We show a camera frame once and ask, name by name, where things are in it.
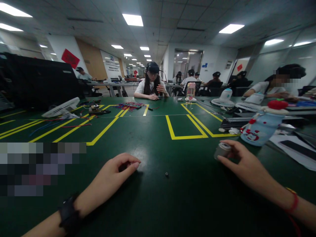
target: pixelated area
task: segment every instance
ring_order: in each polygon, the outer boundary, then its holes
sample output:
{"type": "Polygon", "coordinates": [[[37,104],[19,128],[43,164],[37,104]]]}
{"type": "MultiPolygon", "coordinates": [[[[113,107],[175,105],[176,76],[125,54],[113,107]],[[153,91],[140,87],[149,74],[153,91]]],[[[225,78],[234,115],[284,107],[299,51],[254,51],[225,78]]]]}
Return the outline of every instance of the pixelated area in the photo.
{"type": "Polygon", "coordinates": [[[0,196],[43,196],[86,152],[86,143],[0,143],[0,196]]]}

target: black monitor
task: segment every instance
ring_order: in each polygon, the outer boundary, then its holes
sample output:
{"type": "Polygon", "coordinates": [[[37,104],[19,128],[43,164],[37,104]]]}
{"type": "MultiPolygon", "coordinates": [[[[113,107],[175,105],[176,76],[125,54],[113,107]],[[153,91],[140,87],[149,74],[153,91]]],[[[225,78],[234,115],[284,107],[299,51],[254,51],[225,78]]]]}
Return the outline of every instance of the black monitor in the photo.
{"type": "Polygon", "coordinates": [[[0,87],[24,109],[47,111],[85,98],[70,64],[10,53],[0,53],[0,87]]]}

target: black wristband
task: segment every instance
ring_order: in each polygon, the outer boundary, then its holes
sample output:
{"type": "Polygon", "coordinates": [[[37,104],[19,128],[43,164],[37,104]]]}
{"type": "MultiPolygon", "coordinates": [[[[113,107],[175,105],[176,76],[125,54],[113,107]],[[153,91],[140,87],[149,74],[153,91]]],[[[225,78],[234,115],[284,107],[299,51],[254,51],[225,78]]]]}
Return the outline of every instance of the black wristband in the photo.
{"type": "Polygon", "coordinates": [[[76,211],[73,206],[73,203],[77,197],[78,194],[69,197],[64,201],[63,206],[58,208],[60,217],[62,219],[59,227],[63,227],[67,233],[75,232],[81,222],[79,211],[76,211]]]}

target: desk fan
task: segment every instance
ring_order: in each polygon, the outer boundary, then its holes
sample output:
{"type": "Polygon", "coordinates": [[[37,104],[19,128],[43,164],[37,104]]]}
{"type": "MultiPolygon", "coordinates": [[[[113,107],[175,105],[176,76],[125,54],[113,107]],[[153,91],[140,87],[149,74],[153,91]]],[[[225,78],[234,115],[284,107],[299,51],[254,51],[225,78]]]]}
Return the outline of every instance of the desk fan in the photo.
{"type": "Polygon", "coordinates": [[[231,95],[233,94],[233,91],[229,88],[223,90],[221,96],[218,99],[213,99],[211,101],[212,104],[218,105],[218,106],[224,106],[224,107],[234,107],[235,103],[230,101],[231,95]]]}
{"type": "Polygon", "coordinates": [[[249,96],[244,102],[236,103],[237,108],[242,108],[252,112],[257,112],[261,108],[261,102],[264,99],[264,94],[254,93],[249,96]]]}
{"type": "Polygon", "coordinates": [[[77,108],[77,104],[79,102],[80,102],[80,99],[78,97],[73,98],[73,99],[71,99],[71,100],[69,100],[61,105],[56,106],[55,108],[51,109],[50,111],[47,111],[46,113],[42,114],[42,117],[51,118],[51,117],[56,117],[59,115],[68,114],[77,108]]]}

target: white paper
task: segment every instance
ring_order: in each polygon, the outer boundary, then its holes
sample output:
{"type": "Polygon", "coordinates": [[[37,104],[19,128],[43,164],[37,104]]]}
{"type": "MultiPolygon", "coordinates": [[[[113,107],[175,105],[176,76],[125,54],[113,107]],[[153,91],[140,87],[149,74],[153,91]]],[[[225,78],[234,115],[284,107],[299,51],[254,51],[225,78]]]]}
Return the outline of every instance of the white paper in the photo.
{"type": "Polygon", "coordinates": [[[307,169],[312,170],[312,171],[316,171],[316,161],[315,160],[313,160],[309,157],[306,157],[304,155],[301,155],[298,152],[290,150],[287,147],[279,144],[279,142],[282,142],[282,141],[292,141],[298,145],[301,145],[305,148],[308,148],[308,149],[316,152],[316,150],[314,150],[312,147],[310,147],[309,145],[307,145],[306,143],[304,143],[303,141],[298,139],[296,136],[273,135],[270,138],[270,141],[273,142],[277,147],[281,148],[285,153],[287,153],[290,157],[292,157],[298,163],[305,166],[307,169]]]}

